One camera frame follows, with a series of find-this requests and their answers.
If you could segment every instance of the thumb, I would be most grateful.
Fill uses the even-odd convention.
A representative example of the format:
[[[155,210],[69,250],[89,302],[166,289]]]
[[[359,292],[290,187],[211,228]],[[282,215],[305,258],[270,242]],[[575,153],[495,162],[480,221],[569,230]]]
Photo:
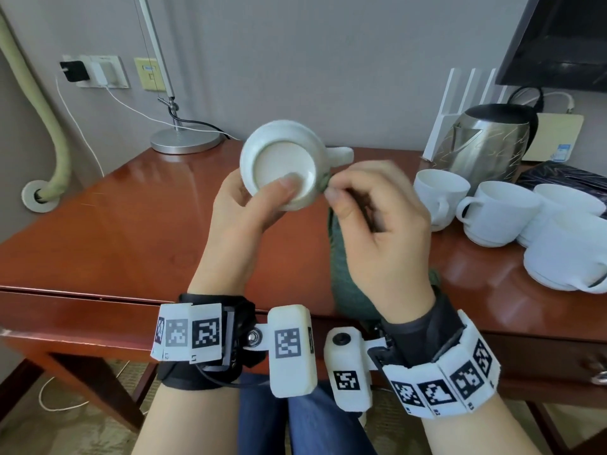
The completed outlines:
[[[325,190],[325,198],[338,217],[345,252],[350,255],[365,252],[372,245],[373,236],[358,203],[347,191],[332,187]]]
[[[301,185],[301,177],[294,172],[264,185],[245,206],[245,220],[249,226],[263,229],[280,206],[297,196]]]

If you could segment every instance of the black tv screen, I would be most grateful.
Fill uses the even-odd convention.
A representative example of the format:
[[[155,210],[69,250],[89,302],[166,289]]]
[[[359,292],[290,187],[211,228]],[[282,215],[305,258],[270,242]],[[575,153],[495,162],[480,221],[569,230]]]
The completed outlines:
[[[496,83],[607,92],[607,0],[529,0]]]

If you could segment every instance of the green towel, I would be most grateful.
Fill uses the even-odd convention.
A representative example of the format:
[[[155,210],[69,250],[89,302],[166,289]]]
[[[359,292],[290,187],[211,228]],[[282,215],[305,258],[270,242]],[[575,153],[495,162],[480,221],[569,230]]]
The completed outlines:
[[[331,291],[337,311],[359,321],[381,319],[371,300],[352,281],[345,259],[344,237],[333,209],[329,209],[328,231],[331,246]],[[428,276],[433,285],[440,285],[440,276],[436,270],[430,269]]]

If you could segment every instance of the stainless steel kettle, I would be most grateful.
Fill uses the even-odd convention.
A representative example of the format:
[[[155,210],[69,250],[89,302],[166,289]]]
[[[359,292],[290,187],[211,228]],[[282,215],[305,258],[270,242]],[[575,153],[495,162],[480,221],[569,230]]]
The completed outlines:
[[[530,106],[486,104],[460,115],[436,152],[434,168],[461,175],[472,188],[485,180],[509,181],[537,132]]]

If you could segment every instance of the white charger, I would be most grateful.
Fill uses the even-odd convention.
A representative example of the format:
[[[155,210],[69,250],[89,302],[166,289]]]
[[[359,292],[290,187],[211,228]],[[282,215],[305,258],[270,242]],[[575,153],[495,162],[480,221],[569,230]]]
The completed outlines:
[[[90,69],[97,83],[110,86],[118,83],[118,76],[111,62],[91,62]]]

